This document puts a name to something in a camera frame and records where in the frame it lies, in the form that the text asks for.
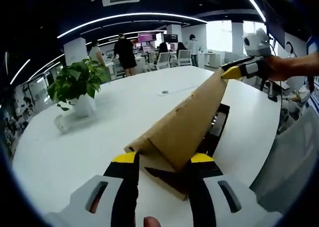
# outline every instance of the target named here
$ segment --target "round white table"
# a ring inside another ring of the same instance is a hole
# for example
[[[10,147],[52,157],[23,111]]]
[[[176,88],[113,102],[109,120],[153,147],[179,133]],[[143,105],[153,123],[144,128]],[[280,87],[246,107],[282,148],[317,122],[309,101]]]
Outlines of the round white table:
[[[52,106],[35,116],[18,144],[13,170],[41,213],[59,212],[70,195],[94,175],[103,175],[123,148],[148,130],[201,85],[211,71],[184,66],[143,73],[102,86],[97,110],[85,124],[61,134]],[[261,170],[279,124],[280,103],[239,81],[229,81],[223,104],[230,106],[216,163],[250,186]],[[192,226],[189,201],[180,201],[140,173],[137,226],[153,216],[162,226]]]

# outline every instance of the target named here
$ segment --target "folded cardboard box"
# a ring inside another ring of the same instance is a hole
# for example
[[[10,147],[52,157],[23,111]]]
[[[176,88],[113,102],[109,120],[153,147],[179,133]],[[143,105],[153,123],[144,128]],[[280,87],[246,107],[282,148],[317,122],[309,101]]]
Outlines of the folded cardboard box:
[[[185,198],[186,191],[168,185],[150,170],[178,175],[195,154],[226,90],[227,81],[221,79],[223,73],[222,69],[215,72],[186,100],[125,147],[126,152],[138,151],[141,170],[180,199]]]

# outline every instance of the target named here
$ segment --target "woman in black dress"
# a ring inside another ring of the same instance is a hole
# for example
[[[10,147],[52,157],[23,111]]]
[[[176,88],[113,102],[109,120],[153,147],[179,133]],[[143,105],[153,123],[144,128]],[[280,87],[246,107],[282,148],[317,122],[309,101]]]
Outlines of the woman in black dress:
[[[160,57],[160,53],[167,53],[168,52],[167,44],[164,43],[164,42],[161,43],[159,45],[158,51],[159,51],[159,53],[158,53],[158,56],[157,56],[156,60],[154,61],[154,64],[157,64],[157,62],[159,60],[159,57]]]
[[[180,50],[187,50],[186,47],[184,46],[184,44],[183,44],[182,42],[179,42],[179,43],[177,44],[177,50],[176,50],[176,56],[177,56],[177,58],[178,58],[178,53],[179,53]]]
[[[119,34],[119,40],[114,46],[114,56],[119,55],[119,61],[125,70],[126,77],[136,74],[136,61],[133,53],[133,43],[125,38],[123,34]]]

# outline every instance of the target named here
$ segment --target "potted plant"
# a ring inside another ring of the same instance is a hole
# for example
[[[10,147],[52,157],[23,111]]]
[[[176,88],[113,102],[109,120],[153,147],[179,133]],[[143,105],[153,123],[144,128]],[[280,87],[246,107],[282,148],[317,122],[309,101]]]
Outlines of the potted plant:
[[[78,116],[88,116],[95,111],[95,92],[110,80],[105,68],[96,61],[83,59],[64,67],[47,91],[54,103],[63,111],[69,110],[59,102],[73,106]]]

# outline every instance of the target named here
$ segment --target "office chair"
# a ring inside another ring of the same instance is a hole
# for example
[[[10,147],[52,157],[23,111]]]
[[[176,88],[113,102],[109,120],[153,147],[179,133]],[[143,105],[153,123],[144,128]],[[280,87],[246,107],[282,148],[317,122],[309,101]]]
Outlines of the office chair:
[[[319,157],[318,129],[319,118],[309,107],[298,121],[276,137],[250,187],[266,210],[284,214],[307,184]]]
[[[152,70],[160,70],[160,69],[169,68],[169,55],[170,55],[169,52],[160,53],[158,62],[156,64],[150,63],[148,66],[148,70],[152,71]]]
[[[178,66],[192,65],[190,53],[190,50],[179,50],[177,60]]]

